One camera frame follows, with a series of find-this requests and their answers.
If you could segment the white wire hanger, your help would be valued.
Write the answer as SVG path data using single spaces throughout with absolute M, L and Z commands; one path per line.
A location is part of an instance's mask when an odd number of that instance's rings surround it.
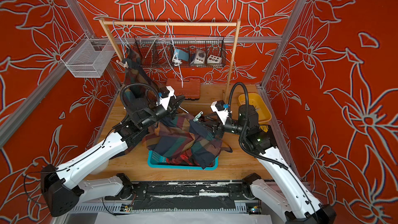
M 171 44 L 172 44 L 172 47 L 173 47 L 173 53 L 174 53 L 174 50 L 176 49 L 176 47 L 175 47 L 175 43 L 174 43 L 174 40 L 173 40 L 172 31 L 171 31 L 171 28 L 170 28 L 169 23 L 168 23 L 167 21 L 166 21 L 165 23 L 166 23 L 166 27 L 167 27 L 167 30 L 168 30 L 168 33 L 169 33 L 169 36 L 170 36 Z M 179 78 L 180 78 L 180 80 L 181 80 L 181 87 L 183 88 L 183 85 L 184 85 L 184 82 L 183 82 L 184 77 L 183 77 L 183 75 L 182 75 L 181 67 L 180 67 L 180 66 L 177 66 L 177 67 L 178 67 L 178 71 L 179 71 L 178 75 L 179 75 Z

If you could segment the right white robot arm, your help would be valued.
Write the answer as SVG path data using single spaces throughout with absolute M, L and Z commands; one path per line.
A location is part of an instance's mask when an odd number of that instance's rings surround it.
M 225 133 L 239 136 L 240 148 L 256 158 L 269 172 L 279 191 L 271 188 L 258 174 L 252 173 L 243 179 L 249 192 L 265 203 L 286 224 L 332 224 L 336 212 L 332 206 L 323 204 L 294 174 L 284 160 L 271 129 L 264 131 L 259 124 L 255 107 L 249 104 L 246 86 L 239 82 L 233 85 L 242 87 L 244 105 L 238 109 L 238 118 L 233 119 L 232 98 L 228 102 L 215 101 L 211 105 L 212 114 L 200 118 L 202 123 L 216 137 Z

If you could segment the mint clothespin shirt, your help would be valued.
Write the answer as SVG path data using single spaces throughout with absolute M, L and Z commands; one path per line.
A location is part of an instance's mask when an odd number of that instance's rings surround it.
M 202 111 L 200 111 L 193 119 L 194 122 L 199 121 L 199 119 L 202 117 L 204 113 Z

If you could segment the dark multicolour plaid shirt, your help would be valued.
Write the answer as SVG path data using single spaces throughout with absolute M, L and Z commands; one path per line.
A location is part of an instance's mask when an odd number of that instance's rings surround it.
M 189 114 L 178 114 L 174 119 L 163 118 L 149 128 L 143 143 L 148 150 L 165 158 L 192 155 L 202 169 L 213 166 L 223 151 L 233 152 L 227 143 L 215 137 L 198 121 L 194 122 Z

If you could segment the red black plaid shirt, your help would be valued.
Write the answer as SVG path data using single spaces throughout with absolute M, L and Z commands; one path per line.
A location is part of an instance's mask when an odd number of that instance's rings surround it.
M 177 158 L 167 158 L 166 159 L 168 164 L 172 164 L 175 166 L 193 166 L 197 167 L 199 166 L 198 163 L 195 161 L 194 157 L 192 155 L 187 155 L 187 154 L 181 154 Z

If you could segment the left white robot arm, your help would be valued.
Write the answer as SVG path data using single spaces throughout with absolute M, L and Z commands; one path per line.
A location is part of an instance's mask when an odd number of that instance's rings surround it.
M 150 126 L 165 117 L 175 117 L 185 97 L 176 96 L 171 86 L 157 90 L 148 84 L 133 83 L 121 89 L 120 99 L 126 115 L 104 140 L 66 163 L 57 167 L 50 164 L 40 171 L 41 194 L 51 216 L 62 216 L 93 199 L 133 197 L 133 184 L 124 173 L 102 180 L 85 178 L 110 159 L 136 147 Z

